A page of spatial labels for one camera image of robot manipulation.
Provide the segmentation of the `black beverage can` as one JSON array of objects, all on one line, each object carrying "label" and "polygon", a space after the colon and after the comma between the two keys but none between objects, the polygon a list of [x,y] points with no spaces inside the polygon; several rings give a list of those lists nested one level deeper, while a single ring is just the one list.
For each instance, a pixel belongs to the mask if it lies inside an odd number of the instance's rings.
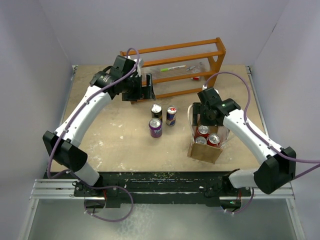
[{"label": "black beverage can", "polygon": [[160,104],[158,103],[152,104],[152,106],[150,107],[150,112],[151,112],[152,118],[157,118],[161,122],[163,121],[163,109]]}]

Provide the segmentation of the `white can red tab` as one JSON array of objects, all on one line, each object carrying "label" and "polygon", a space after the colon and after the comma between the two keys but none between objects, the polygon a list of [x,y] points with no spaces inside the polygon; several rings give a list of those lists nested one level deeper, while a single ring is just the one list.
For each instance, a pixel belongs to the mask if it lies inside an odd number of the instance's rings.
[{"label": "white can red tab", "polygon": [[166,124],[168,126],[174,126],[176,124],[177,108],[171,105],[166,110]]}]

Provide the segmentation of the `brown canvas tote bag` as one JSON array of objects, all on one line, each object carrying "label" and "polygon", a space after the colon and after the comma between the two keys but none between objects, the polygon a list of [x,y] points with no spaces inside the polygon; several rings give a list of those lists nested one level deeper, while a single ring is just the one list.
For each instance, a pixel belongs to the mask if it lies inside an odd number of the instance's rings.
[{"label": "brown canvas tote bag", "polygon": [[217,159],[220,157],[220,155],[223,152],[223,147],[229,140],[230,130],[224,126],[209,126],[210,128],[210,134],[217,133],[220,136],[221,139],[221,146],[220,148],[210,146],[208,144],[198,144],[195,143],[195,138],[199,137],[197,133],[197,128],[200,124],[196,126],[192,126],[192,104],[187,109],[187,118],[189,127],[191,130],[191,139],[190,139],[190,146],[188,149],[187,156],[202,162],[207,162],[211,164],[215,164]]}]

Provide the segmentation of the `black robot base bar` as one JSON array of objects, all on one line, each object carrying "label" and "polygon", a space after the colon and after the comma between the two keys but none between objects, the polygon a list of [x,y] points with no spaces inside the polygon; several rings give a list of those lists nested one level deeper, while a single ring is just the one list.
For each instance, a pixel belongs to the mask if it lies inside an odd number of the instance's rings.
[{"label": "black robot base bar", "polygon": [[74,181],[74,195],[89,208],[119,208],[122,204],[205,205],[239,209],[249,188],[227,184],[226,171],[101,172],[106,190]]}]

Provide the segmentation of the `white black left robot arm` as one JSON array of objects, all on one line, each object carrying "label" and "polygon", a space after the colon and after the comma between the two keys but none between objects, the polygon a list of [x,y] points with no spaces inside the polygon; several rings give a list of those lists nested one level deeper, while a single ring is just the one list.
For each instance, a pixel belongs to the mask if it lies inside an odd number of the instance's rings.
[{"label": "white black left robot arm", "polygon": [[79,104],[70,116],[54,131],[46,131],[42,137],[49,155],[47,176],[52,179],[51,165],[56,161],[85,182],[85,190],[91,196],[103,191],[103,177],[88,163],[88,155],[79,146],[98,114],[117,95],[123,101],[155,99],[151,74],[142,84],[143,60],[138,57],[117,56],[114,64],[93,75]]}]

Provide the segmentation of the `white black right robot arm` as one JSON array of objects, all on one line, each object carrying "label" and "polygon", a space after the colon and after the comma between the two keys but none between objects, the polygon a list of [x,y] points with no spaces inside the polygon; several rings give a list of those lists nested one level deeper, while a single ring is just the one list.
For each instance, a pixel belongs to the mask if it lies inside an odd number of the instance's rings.
[{"label": "white black right robot arm", "polygon": [[259,188],[271,194],[292,181],[296,174],[296,152],[291,147],[282,147],[266,136],[244,116],[244,111],[231,98],[222,100],[213,88],[198,92],[199,102],[192,104],[192,124],[200,122],[208,127],[226,127],[233,132],[252,152],[259,168],[235,169],[223,178],[222,190],[228,196],[240,188]]}]

